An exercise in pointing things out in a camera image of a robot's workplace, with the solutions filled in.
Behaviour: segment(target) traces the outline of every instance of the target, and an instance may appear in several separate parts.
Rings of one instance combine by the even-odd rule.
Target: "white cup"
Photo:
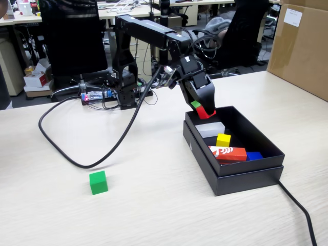
[[[23,16],[33,15],[30,3],[19,3],[19,10],[23,13]]]

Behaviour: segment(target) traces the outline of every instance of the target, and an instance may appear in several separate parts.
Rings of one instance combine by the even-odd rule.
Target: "open black box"
[[[225,126],[225,134],[231,135],[230,147],[259,151],[263,159],[220,164],[208,147],[216,145],[216,137],[202,138],[195,127],[219,121]],[[194,111],[187,112],[183,136],[215,195],[278,184],[284,154],[233,106],[217,108],[209,119],[199,119]]]

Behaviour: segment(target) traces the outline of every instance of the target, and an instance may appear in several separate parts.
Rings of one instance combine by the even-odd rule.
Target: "label on cardboard box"
[[[299,24],[302,19],[302,15],[303,15],[302,12],[298,12],[292,9],[287,9],[285,19],[283,20],[283,22],[291,24],[295,27],[299,27]]]

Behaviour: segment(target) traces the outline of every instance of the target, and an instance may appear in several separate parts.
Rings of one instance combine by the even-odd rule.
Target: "desk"
[[[117,14],[116,12],[108,13],[107,10],[99,10],[100,19],[114,19],[117,15],[129,14],[132,17],[147,17],[149,16],[150,7],[148,5],[140,5],[134,8],[132,11],[122,14]],[[160,16],[160,11],[154,9],[154,16]],[[0,26],[14,25],[14,24],[25,24],[25,23],[39,23],[42,22],[42,18],[36,15],[33,16],[23,16],[20,15],[18,11],[15,12],[15,19],[3,20],[0,19]]]
[[[279,4],[280,0],[269,0],[271,4]],[[159,0],[154,0],[154,3],[159,4]],[[182,3],[174,3],[170,4],[170,7],[174,6],[194,6],[194,5],[209,5],[209,4],[233,4],[234,0],[201,0],[196,2],[182,2]]]
[[[214,81],[216,106],[234,105],[285,154],[282,183],[328,234],[328,103],[268,73]],[[0,112],[3,245],[310,245],[304,214],[278,186],[215,197],[182,135],[180,89],[156,90],[121,146],[93,170],[68,163],[37,127],[52,104]],[[153,103],[155,99],[146,99]],[[116,143],[134,109],[66,102],[43,126],[86,165]],[[109,191],[91,195],[105,170]]]
[[[279,4],[279,0],[269,0],[271,4]],[[159,0],[154,0],[154,3],[159,4]],[[170,4],[170,7],[185,7],[180,13],[184,13],[186,11],[186,15],[189,17],[187,26],[195,26],[197,25],[197,13],[199,5],[211,5],[211,4],[233,4],[234,0],[201,0],[196,2],[183,2],[183,3],[174,3]]]

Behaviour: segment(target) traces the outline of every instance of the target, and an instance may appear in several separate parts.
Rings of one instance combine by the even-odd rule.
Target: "white block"
[[[196,128],[202,138],[217,137],[219,133],[224,134],[224,131],[226,130],[226,127],[221,122],[197,125]]]

